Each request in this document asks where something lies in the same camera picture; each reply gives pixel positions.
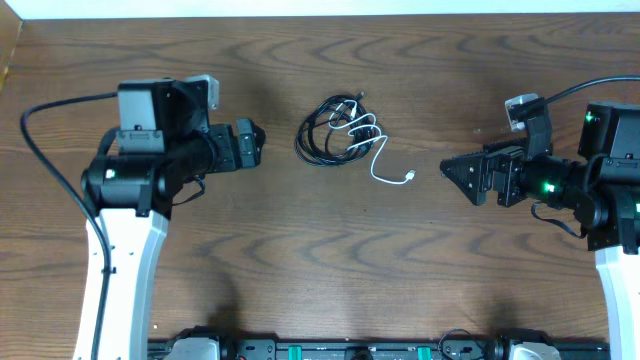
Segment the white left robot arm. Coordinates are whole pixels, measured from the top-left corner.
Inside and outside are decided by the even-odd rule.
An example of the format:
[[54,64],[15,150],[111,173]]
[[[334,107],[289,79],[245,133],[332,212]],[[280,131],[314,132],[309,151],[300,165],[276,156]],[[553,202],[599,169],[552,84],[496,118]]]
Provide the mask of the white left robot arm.
[[88,269],[76,359],[144,359],[155,272],[175,196],[208,174],[255,168],[266,135],[252,120],[213,125],[219,83],[133,80],[116,92],[120,124],[83,172]]

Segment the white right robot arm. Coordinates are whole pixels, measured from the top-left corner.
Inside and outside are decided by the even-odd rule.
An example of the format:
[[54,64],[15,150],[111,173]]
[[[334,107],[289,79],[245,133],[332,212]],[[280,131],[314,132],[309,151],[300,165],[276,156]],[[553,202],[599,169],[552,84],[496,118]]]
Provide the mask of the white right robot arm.
[[445,159],[442,175],[475,206],[493,190],[508,208],[528,198],[535,205],[569,209],[577,237],[594,252],[607,306],[610,355],[639,356],[639,109],[591,102],[578,146],[580,161],[554,156],[552,125],[543,99],[510,105],[514,131],[525,137],[489,144]]

